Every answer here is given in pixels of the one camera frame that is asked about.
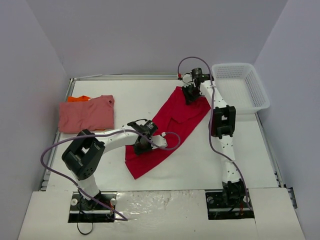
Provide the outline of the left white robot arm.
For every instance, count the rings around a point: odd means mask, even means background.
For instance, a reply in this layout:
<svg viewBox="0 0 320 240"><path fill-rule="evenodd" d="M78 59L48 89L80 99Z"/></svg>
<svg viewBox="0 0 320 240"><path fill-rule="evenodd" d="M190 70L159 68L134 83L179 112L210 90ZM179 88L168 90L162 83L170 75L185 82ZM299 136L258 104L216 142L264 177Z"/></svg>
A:
<svg viewBox="0 0 320 240"><path fill-rule="evenodd" d="M167 141L161 135L154 135L158 127L150 120L145 124L132 121L122 127L119 134L115 130L112 136L75 139L62 154L62 160L72 172L76 183L86 193L82 203L89 209L97 208L101 202L108 205L110 201L99 190L94 172L103 154L123 147L133 146L134 153L140 155L158 147L167 147Z"/></svg>

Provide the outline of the orange folded t-shirt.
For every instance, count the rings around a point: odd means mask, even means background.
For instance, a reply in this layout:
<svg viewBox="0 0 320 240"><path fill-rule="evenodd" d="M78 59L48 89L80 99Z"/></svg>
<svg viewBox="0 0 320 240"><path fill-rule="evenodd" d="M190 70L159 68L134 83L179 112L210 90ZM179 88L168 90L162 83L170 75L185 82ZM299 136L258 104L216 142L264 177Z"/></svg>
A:
<svg viewBox="0 0 320 240"><path fill-rule="evenodd" d="M82 95L82 96L79 96L79 97L69 96L67 98L67 102L68 103L71 103L71 102L87 102L90 99L91 99L91 97L86 96L86 95Z"/></svg>

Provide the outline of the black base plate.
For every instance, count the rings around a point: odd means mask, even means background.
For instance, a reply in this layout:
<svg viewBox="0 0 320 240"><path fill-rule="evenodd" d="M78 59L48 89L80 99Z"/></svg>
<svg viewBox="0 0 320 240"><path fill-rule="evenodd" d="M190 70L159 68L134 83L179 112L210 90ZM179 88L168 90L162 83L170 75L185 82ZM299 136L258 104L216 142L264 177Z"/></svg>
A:
<svg viewBox="0 0 320 240"><path fill-rule="evenodd" d="M241 220L254 219L254 211L247 205L252 207L249 198L242 196L226 203L221 190L206 190L205 200L207 208L207 217L209 220Z"/></svg>
<svg viewBox="0 0 320 240"><path fill-rule="evenodd" d="M73 192L68 223L113 223L115 214L93 200L85 199L79 192Z"/></svg>

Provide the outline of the pink folded t-shirt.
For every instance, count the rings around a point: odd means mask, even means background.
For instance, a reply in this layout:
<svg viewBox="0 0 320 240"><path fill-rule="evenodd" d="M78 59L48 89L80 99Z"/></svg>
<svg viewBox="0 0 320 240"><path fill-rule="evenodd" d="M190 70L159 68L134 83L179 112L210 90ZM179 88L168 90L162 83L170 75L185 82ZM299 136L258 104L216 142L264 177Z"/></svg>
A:
<svg viewBox="0 0 320 240"><path fill-rule="evenodd" d="M61 102L58 130L65 134L77 134L85 129L111 130L115 127L114 105L112 95L101 95L86 101Z"/></svg>

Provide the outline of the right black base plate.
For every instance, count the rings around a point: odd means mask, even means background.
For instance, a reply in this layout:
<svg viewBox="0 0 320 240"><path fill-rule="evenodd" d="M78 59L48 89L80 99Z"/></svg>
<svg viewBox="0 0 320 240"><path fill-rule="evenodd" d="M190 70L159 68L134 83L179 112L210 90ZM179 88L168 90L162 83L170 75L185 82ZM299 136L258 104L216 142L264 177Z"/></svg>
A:
<svg viewBox="0 0 320 240"><path fill-rule="evenodd" d="M254 211L247 205L252 207L249 198L242 196L226 203L221 190L206 190L205 200L207 208L207 217L209 220L241 220L254 219Z"/></svg>

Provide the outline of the white plastic basket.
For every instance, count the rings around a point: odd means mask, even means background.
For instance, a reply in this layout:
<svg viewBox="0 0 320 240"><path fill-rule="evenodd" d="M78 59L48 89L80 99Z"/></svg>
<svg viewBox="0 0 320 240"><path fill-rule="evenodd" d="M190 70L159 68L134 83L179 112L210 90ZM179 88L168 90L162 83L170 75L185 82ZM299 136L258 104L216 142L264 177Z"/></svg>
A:
<svg viewBox="0 0 320 240"><path fill-rule="evenodd" d="M254 114L270 107L270 100L253 65L215 64L212 74L222 98L234 106L238 114Z"/></svg>

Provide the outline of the red t-shirt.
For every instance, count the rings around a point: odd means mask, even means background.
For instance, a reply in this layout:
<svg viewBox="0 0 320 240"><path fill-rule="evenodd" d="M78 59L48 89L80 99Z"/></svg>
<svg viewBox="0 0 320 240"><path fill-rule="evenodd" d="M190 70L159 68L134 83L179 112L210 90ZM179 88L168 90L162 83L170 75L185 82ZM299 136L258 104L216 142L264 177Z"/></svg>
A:
<svg viewBox="0 0 320 240"><path fill-rule="evenodd" d="M180 137L183 144L197 125L210 111L211 107L205 97L198 98L190 105L186 104L181 87L176 87L170 97L160 108L152 121L158 127L156 135L165 136L168 147L175 147ZM167 159L174 151L155 149L136 155L132 146L125 147L125 165L134 179L138 179Z"/></svg>

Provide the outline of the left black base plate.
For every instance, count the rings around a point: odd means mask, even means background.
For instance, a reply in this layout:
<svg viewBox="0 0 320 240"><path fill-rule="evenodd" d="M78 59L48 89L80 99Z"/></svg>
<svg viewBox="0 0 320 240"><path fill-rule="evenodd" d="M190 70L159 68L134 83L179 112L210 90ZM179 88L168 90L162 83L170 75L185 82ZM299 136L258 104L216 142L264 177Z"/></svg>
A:
<svg viewBox="0 0 320 240"><path fill-rule="evenodd" d="M79 192L73 192L68 223L113 223L115 214L93 200L85 199Z"/></svg>

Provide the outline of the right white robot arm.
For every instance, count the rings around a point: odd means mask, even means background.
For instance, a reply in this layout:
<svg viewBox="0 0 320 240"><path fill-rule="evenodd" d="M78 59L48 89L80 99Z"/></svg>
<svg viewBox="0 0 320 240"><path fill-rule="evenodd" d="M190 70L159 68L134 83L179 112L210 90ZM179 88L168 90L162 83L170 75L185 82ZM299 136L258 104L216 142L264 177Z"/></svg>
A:
<svg viewBox="0 0 320 240"><path fill-rule="evenodd" d="M201 68L190 72L191 82L184 84L182 92L186 104L191 105L205 97L211 107L209 119L209 145L222 156L222 202L231 209L240 204L248 194L243 175L235 162L233 136L236 125L236 108L229 105L220 94L211 74Z"/></svg>

